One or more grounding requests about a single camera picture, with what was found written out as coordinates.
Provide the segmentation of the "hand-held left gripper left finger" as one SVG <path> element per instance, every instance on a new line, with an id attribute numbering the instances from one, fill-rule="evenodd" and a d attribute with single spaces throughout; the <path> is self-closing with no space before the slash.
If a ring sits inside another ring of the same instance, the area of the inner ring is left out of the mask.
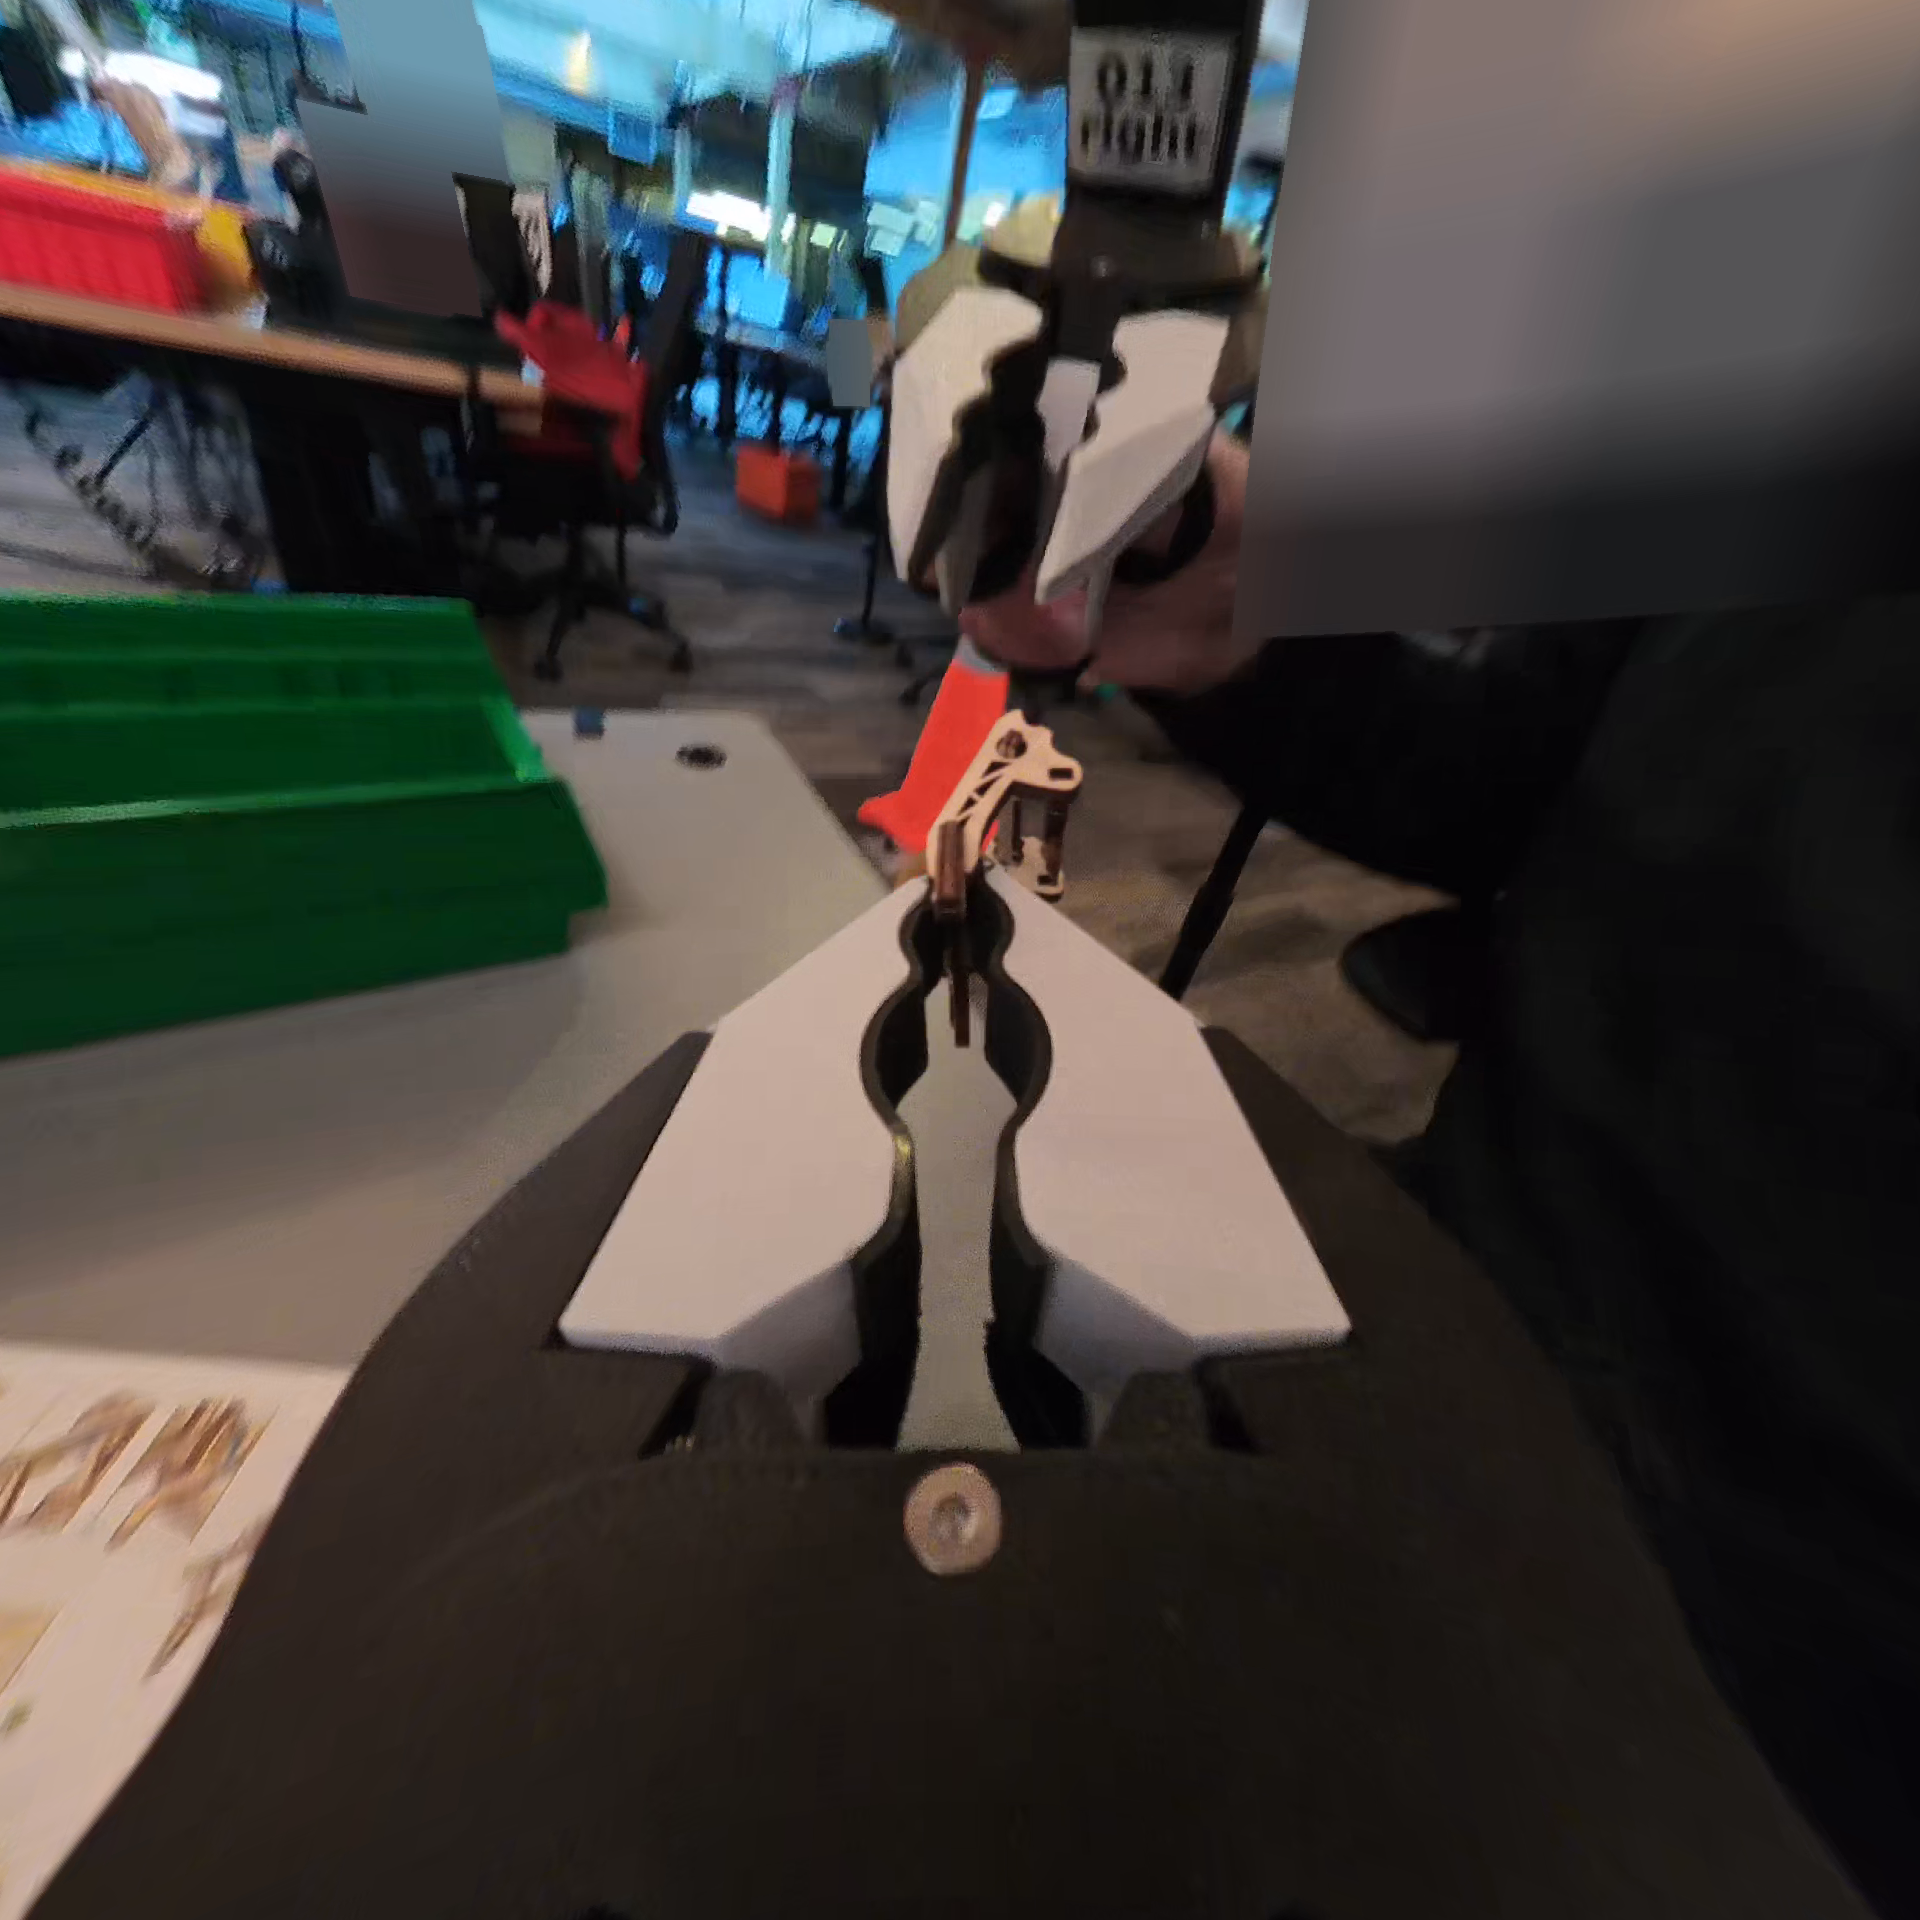
<path id="1" fill-rule="evenodd" d="M 866 1039 L 912 964 L 897 889 L 721 1018 L 560 1316 L 576 1349 L 773 1378 L 804 1426 L 860 1360 L 854 1257 L 907 1158 Z"/>

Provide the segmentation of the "red jacket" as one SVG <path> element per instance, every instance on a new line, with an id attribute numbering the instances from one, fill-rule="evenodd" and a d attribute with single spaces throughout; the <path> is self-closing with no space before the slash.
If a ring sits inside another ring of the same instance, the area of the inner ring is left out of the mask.
<path id="1" fill-rule="evenodd" d="M 522 451 L 567 462 L 607 451 L 616 475 L 634 483 L 643 466 L 650 368 L 629 350 L 629 323 L 601 338 L 584 308 L 535 301 L 521 317 L 494 310 L 494 329 L 542 372 L 542 433 Z"/>

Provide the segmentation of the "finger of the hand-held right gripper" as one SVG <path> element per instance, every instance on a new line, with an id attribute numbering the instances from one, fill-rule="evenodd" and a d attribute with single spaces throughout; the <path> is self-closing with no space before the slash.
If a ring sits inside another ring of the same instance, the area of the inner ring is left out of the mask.
<path id="1" fill-rule="evenodd" d="M 948 613 L 1009 588 L 1031 550 L 1046 344 L 1042 302 L 967 285 L 897 356 L 886 533 L 901 582 Z"/>
<path id="2" fill-rule="evenodd" d="M 1118 555 L 1185 501 L 1214 441 L 1214 376 L 1234 322 L 1192 308 L 1129 313 L 1114 329 L 1118 379 L 1092 400 L 1092 424 L 1063 466 L 1036 563 L 1036 598 L 1085 596 L 1085 631 L 1102 624 Z"/>

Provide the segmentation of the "wooden desk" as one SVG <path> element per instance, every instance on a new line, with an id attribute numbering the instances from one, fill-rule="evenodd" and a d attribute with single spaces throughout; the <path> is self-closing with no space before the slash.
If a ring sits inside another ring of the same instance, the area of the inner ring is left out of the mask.
<path id="1" fill-rule="evenodd" d="M 287 326 L 257 326 L 231 317 L 167 313 L 113 301 L 87 301 L 34 285 L 3 285 L 3 319 L 58 326 L 119 348 L 169 350 L 432 397 L 477 397 L 513 418 L 542 418 L 547 404 L 542 383 L 502 367 Z"/>

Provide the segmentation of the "wooden model assembly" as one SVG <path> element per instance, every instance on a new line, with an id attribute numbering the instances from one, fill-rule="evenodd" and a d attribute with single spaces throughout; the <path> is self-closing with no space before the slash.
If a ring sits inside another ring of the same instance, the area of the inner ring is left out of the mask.
<path id="1" fill-rule="evenodd" d="M 974 880 L 994 856 L 1027 867 L 1027 885 L 1063 900 L 1063 853 L 1085 768 L 1055 732 L 1025 712 L 1003 714 L 977 748 L 927 836 L 930 908 L 940 931 L 956 1043 L 974 1032 L 974 951 L 969 913 Z"/>

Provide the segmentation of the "black office chair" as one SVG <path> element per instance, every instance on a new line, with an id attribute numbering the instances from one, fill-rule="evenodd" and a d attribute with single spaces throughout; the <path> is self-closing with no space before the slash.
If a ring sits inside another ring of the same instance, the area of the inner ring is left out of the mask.
<path id="1" fill-rule="evenodd" d="M 494 261 L 480 264 L 477 271 L 488 323 L 494 323 L 500 308 L 521 317 L 535 301 L 558 301 L 535 292 L 533 267 L 521 239 L 514 239 L 513 252 L 494 251 Z M 696 348 L 695 322 L 704 285 L 708 238 L 676 227 L 667 235 L 667 267 L 651 306 L 639 322 L 626 317 L 610 331 L 596 326 L 601 338 L 612 338 L 626 322 L 629 350 L 650 368 L 643 466 L 634 483 L 616 475 L 607 451 L 593 451 L 585 462 L 545 459 L 522 451 L 522 442 L 542 433 L 542 421 L 527 438 L 473 441 L 475 468 L 494 487 L 490 546 L 505 540 L 563 540 L 560 566 L 521 581 L 542 604 L 551 604 L 547 642 L 533 658 L 533 675 L 542 682 L 563 679 L 567 635 L 584 624 L 588 612 L 610 612 L 665 635 L 667 665 L 680 675 L 691 666 L 691 642 L 670 624 L 667 607 L 636 588 L 629 540 L 634 533 L 667 540 L 680 525 L 680 487 L 667 453 L 667 413 L 684 384 L 688 348 Z"/>

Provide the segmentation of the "person's right hand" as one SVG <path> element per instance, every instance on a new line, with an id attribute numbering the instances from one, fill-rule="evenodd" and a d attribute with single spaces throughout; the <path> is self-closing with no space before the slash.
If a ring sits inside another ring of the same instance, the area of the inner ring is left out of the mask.
<path id="1" fill-rule="evenodd" d="M 1097 624 L 1081 591 L 1040 604 L 1031 582 L 969 604 L 961 632 L 986 658 L 1025 675 L 1067 675 L 1126 691 L 1196 693 L 1234 675 L 1259 650 L 1234 639 L 1238 566 L 1251 451 L 1226 433 L 1208 447 L 1214 530 L 1196 555 L 1159 582 L 1114 581 Z"/>

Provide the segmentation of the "person's black shoe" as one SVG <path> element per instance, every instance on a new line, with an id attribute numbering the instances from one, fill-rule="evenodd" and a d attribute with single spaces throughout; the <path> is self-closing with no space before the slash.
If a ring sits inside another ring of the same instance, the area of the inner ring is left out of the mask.
<path id="1" fill-rule="evenodd" d="M 1486 1002 L 1486 955 L 1486 914 L 1452 902 L 1363 931 L 1338 970 L 1395 1032 L 1423 1043 L 1460 1043 Z"/>

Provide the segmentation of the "red plastic crate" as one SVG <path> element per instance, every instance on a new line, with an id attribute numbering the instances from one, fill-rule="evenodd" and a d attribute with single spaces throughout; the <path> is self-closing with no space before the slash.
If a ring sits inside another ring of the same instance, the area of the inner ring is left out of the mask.
<path id="1" fill-rule="evenodd" d="M 200 313 L 198 227 L 161 205 L 3 168 L 3 282 L 157 313 Z"/>

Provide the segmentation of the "folded instruction leaflet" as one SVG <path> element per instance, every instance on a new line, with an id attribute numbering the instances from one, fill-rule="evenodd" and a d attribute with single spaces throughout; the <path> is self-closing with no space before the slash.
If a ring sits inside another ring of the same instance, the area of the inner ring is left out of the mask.
<path id="1" fill-rule="evenodd" d="M 5 1341 L 3 1914 L 204 1664 L 349 1370 Z"/>

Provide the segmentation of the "orange box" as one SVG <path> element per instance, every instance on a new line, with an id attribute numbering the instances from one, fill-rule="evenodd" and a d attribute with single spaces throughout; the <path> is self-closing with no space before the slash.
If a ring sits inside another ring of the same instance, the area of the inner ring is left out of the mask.
<path id="1" fill-rule="evenodd" d="M 824 468 L 808 451 L 737 442 L 734 499 L 745 513 L 804 530 L 824 512 Z"/>

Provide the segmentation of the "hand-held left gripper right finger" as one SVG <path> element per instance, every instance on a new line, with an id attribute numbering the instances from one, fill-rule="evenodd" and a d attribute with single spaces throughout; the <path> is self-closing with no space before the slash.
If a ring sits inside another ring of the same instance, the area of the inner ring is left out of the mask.
<path id="1" fill-rule="evenodd" d="M 1014 1128 L 1047 1261 L 1036 1347 L 1079 1389 L 1350 1337 L 1350 1316 L 1200 1022 L 1055 904 L 992 871 L 1003 968 L 1047 1042 Z"/>

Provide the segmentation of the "green plastic crate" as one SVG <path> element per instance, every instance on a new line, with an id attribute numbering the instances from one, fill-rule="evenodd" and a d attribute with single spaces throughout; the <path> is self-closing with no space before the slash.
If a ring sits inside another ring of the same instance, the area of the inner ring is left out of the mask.
<path id="1" fill-rule="evenodd" d="M 533 963 L 607 902 L 464 600 L 5 594 L 5 1058 Z"/>

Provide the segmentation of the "orange traffic cone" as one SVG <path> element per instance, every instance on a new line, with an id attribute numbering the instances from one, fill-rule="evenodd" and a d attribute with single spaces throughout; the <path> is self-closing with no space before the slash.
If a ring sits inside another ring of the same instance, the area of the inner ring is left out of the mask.
<path id="1" fill-rule="evenodd" d="M 894 790 L 858 807 L 858 826 L 882 842 L 882 871 L 893 884 L 927 872 L 930 834 L 980 748 L 1003 732 L 1009 710 L 1034 723 L 1027 710 L 1014 707 L 1009 670 L 986 658 L 974 639 L 961 635 L 927 710 L 907 773 Z"/>

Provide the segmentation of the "black rod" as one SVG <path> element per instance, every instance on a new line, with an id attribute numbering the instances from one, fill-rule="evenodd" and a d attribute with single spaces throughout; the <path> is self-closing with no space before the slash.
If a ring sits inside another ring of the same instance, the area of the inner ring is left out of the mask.
<path id="1" fill-rule="evenodd" d="M 1185 999 L 1192 985 L 1200 963 L 1234 908 L 1239 877 L 1246 876 L 1246 865 L 1265 830 L 1267 811 L 1261 807 L 1249 803 L 1238 811 L 1238 821 L 1221 842 L 1210 872 L 1189 900 L 1175 946 L 1166 955 L 1162 989 L 1171 999 Z"/>

